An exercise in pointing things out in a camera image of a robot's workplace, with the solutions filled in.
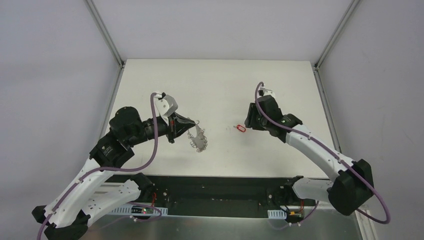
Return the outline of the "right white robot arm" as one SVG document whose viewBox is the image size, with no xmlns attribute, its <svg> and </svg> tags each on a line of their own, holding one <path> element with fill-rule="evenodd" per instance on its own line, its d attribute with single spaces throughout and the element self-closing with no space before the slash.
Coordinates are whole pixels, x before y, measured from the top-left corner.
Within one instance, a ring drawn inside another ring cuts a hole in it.
<svg viewBox="0 0 424 240">
<path fill-rule="evenodd" d="M 283 186 L 288 204 L 311 199 L 329 203 L 340 214 L 349 216 L 374 196 L 372 169 L 367 161 L 355 161 L 330 149 L 298 117 L 283 114 L 274 97 L 261 96 L 258 103 L 251 102 L 244 124 L 248 129 L 267 131 L 297 149 L 327 175 L 327 180 L 300 175 L 292 178 Z"/>
</svg>

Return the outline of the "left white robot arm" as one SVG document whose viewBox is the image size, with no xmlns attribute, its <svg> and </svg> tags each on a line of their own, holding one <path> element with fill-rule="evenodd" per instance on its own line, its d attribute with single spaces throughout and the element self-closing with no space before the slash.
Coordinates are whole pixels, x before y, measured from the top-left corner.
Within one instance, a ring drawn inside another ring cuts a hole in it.
<svg viewBox="0 0 424 240">
<path fill-rule="evenodd" d="M 116 112 L 109 125 L 109 132 L 90 151 L 84 166 L 63 193 L 52 203 L 32 210 L 41 225 L 38 239 L 46 236 L 49 240 L 78 240 L 93 223 L 123 204 L 136 200 L 153 203 L 154 185 L 142 173 L 142 167 L 127 169 L 130 177 L 118 189 L 99 197 L 94 192 L 116 172 L 123 171 L 123 165 L 134 156 L 135 145 L 153 140 L 157 149 L 159 137 L 166 136 L 173 143 L 196 123 L 178 113 L 172 113 L 167 120 L 156 115 L 142 120 L 134 107 L 125 106 Z"/>
</svg>

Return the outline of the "red key tag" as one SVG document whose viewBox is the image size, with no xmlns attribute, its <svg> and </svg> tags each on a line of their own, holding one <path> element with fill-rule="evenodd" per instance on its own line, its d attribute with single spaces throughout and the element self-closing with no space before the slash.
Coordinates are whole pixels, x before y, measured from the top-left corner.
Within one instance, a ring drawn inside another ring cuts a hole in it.
<svg viewBox="0 0 424 240">
<path fill-rule="evenodd" d="M 245 133 L 247 131 L 246 127 L 241 124 L 234 125 L 233 127 L 241 133 Z"/>
</svg>

